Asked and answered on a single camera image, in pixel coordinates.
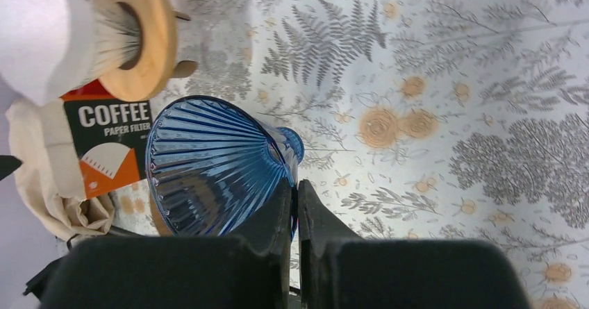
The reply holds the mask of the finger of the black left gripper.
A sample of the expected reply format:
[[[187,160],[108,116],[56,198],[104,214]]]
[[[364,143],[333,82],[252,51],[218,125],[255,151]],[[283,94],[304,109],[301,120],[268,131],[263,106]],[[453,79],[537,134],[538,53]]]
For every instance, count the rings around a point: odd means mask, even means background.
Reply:
[[[22,161],[14,156],[0,155],[0,181],[11,175],[22,165]]]

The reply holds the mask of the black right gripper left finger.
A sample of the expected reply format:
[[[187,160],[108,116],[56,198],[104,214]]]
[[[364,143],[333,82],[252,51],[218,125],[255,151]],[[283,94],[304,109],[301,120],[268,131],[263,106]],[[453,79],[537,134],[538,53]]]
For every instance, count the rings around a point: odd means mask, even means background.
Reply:
[[[281,181],[222,236],[86,240],[60,262],[42,308],[287,308],[292,188]]]

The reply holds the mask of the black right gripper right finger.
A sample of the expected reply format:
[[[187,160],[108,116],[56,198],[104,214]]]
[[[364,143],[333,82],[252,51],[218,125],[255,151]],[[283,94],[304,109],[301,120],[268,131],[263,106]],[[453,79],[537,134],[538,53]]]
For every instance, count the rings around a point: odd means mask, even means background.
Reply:
[[[507,257],[482,240],[370,240],[298,188],[304,308],[530,308]]]

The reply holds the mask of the blue ribbed glass dripper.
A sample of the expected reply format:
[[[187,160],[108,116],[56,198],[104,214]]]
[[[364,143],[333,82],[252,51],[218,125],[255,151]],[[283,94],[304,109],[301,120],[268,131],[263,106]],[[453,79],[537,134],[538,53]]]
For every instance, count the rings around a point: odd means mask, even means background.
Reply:
[[[267,201],[281,181],[296,187],[304,143],[211,96],[177,99],[147,137],[149,189],[171,234],[230,233]]]

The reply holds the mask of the white paper coffee filter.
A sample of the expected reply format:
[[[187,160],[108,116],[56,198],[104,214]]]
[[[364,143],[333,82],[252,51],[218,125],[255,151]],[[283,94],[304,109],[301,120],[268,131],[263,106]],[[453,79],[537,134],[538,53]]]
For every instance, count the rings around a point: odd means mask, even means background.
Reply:
[[[1,79],[38,106],[98,77],[94,0],[1,0]]]

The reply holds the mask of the clear ribbed glass dripper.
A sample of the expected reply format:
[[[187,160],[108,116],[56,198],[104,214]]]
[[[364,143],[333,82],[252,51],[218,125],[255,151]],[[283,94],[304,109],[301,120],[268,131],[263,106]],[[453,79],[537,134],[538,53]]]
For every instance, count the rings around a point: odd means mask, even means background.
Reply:
[[[78,84],[84,86],[114,70],[129,70],[142,53],[142,27],[134,9],[124,0],[85,0],[90,4],[90,67]]]

